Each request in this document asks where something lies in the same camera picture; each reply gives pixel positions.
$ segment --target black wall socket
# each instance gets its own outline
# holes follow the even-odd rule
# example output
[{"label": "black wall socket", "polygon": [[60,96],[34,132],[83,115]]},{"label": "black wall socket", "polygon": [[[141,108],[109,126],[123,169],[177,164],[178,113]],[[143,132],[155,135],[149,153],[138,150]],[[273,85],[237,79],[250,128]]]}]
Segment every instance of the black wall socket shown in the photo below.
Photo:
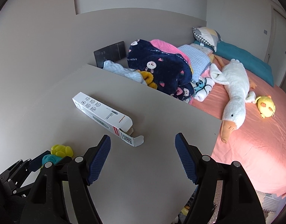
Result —
[{"label": "black wall socket", "polygon": [[94,52],[97,67],[103,68],[103,63],[106,60],[116,62],[126,57],[124,41],[109,45]]}]

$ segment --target light blue quilted cloth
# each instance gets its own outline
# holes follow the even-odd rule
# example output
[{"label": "light blue quilted cloth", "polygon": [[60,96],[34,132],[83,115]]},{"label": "light blue quilted cloth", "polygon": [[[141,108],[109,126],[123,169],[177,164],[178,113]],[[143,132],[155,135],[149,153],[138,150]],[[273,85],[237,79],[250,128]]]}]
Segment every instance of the light blue quilted cloth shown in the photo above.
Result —
[{"label": "light blue quilted cloth", "polygon": [[194,71],[192,76],[192,81],[198,82],[199,76],[204,72],[204,70],[210,64],[209,57],[202,51],[187,44],[178,47],[178,49],[181,50],[190,58],[191,66]]}]

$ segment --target goose beak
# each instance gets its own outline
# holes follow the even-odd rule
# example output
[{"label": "goose beak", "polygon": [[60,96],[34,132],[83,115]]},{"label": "goose beak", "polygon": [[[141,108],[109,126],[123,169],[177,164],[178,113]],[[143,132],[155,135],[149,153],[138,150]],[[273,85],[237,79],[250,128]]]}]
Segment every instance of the goose beak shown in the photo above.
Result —
[{"label": "goose beak", "polygon": [[227,143],[231,133],[236,130],[236,124],[230,120],[223,120],[221,125],[221,140]]}]

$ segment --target yellow-green plastic toy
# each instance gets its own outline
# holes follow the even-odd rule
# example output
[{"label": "yellow-green plastic toy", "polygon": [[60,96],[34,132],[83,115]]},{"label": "yellow-green plastic toy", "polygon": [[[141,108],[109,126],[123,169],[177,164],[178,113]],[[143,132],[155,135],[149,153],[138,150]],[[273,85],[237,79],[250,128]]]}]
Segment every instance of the yellow-green plastic toy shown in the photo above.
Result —
[{"label": "yellow-green plastic toy", "polygon": [[73,156],[73,151],[70,146],[54,145],[51,147],[51,154],[59,157]]},{"label": "yellow-green plastic toy", "polygon": [[256,98],[255,103],[256,102],[262,118],[275,115],[276,106],[271,96],[259,96]]}]

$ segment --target goose plush toy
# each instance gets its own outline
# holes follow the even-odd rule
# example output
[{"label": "goose plush toy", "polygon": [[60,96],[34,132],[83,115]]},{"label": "goose plush toy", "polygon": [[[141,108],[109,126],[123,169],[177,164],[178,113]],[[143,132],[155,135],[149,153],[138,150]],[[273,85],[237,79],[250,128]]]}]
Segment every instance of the goose plush toy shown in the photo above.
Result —
[{"label": "goose plush toy", "polygon": [[222,116],[221,140],[228,142],[233,130],[238,129],[245,121],[246,107],[245,103],[255,103],[255,93],[250,88],[255,88],[256,84],[252,82],[246,73],[242,63],[232,59],[225,65],[220,57],[215,56],[222,67],[222,71],[213,63],[211,64],[210,76],[214,82],[224,85],[228,95],[229,102],[225,106]]}]

